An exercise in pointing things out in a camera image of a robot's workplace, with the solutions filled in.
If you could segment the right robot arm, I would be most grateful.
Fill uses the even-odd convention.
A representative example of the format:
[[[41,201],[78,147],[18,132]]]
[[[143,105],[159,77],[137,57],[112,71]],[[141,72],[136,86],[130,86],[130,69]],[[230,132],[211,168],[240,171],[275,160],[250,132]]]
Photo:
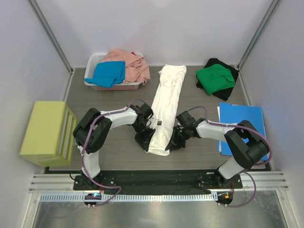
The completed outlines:
[[[195,119],[188,111],[176,117],[177,125],[166,150],[185,148],[190,138],[207,138],[226,142],[232,157],[220,165],[213,174],[215,184],[225,188],[231,178],[255,166],[270,152],[266,139],[251,124],[244,120],[238,124],[212,122],[205,118]]]

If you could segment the white printed t-shirt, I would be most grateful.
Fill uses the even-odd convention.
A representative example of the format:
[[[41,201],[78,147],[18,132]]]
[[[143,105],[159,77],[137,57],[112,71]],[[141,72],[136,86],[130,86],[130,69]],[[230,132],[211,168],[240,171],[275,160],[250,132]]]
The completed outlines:
[[[153,99],[152,110],[153,118],[161,121],[161,125],[155,128],[147,153],[160,156],[168,156],[170,154],[170,150],[166,147],[172,137],[179,97],[186,72],[187,67],[185,65],[165,65],[159,71],[160,82]]]

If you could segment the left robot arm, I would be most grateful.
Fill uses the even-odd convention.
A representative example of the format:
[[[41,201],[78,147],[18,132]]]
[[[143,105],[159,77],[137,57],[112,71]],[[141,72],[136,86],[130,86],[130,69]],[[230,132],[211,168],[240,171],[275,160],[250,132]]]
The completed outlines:
[[[156,129],[152,124],[152,108],[144,103],[141,106],[130,104],[122,109],[101,112],[91,108],[73,131],[73,137],[81,154],[84,184],[96,190],[101,184],[99,151],[111,129],[128,125],[136,134],[135,141],[147,152]]]

